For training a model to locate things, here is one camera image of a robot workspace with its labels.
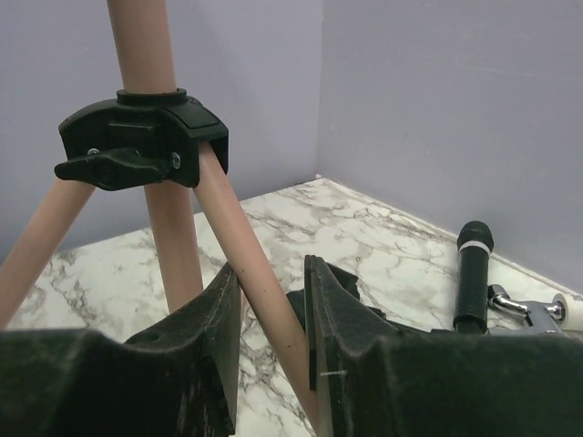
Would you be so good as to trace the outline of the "chrome capo white knob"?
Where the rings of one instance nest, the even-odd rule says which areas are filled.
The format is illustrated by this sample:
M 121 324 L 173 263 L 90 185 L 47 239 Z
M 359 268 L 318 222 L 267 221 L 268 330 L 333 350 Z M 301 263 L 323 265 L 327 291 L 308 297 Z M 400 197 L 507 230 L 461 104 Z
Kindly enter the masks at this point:
M 560 335 L 582 332 L 582 296 L 558 293 L 551 302 L 512 300 L 506 290 L 493 284 L 488 287 L 488 306 L 522 322 L 517 330 L 491 328 L 494 336 Z

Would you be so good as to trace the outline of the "black handheld microphone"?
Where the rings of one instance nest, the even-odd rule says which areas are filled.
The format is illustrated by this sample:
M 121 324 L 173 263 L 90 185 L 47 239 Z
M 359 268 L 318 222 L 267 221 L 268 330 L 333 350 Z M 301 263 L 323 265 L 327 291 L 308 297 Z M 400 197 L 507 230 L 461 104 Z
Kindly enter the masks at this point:
M 462 334 L 487 330 L 488 266 L 494 239 L 486 223 L 465 223 L 456 240 L 459 270 L 453 327 Z

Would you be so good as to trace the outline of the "pink perforated music stand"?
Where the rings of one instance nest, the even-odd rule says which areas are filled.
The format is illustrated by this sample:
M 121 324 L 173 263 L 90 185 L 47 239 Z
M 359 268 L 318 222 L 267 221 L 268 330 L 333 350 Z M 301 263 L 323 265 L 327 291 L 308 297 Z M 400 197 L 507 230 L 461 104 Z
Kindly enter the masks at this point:
M 131 95 L 177 91 L 167 7 L 163 1 L 107 4 L 123 87 Z M 1 325 L 7 326 L 94 193 L 77 181 L 55 180 L 1 266 Z M 306 335 L 271 268 L 210 144 L 199 146 L 199 184 L 144 188 L 169 309 L 202 292 L 192 200 L 199 202 L 242 291 L 272 346 L 312 428 L 318 404 L 309 383 Z

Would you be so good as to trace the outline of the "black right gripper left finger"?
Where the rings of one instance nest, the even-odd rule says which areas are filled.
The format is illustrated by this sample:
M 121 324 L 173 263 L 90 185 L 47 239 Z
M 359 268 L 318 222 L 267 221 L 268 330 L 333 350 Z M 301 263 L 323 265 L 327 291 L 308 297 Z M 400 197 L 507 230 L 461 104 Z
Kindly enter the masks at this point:
M 90 329 L 1 335 L 4 436 L 230 436 L 241 294 L 224 266 L 194 300 L 124 342 Z

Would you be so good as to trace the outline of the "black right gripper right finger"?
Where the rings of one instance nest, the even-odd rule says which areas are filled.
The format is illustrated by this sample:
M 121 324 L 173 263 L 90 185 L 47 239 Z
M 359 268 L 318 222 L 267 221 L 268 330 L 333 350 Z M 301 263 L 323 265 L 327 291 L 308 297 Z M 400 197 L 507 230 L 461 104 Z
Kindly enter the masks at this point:
M 582 344 L 564 336 L 308 336 L 321 436 L 579 436 Z

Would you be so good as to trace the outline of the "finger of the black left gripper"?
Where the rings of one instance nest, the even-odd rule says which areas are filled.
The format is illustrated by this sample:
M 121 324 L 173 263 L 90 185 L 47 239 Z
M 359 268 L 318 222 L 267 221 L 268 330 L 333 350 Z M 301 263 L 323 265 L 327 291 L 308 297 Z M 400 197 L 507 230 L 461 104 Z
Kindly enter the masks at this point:
M 309 266 L 303 287 L 286 294 L 286 335 L 308 337 L 317 329 L 331 337 L 385 337 L 387 320 L 360 300 L 357 278 L 334 266 Z

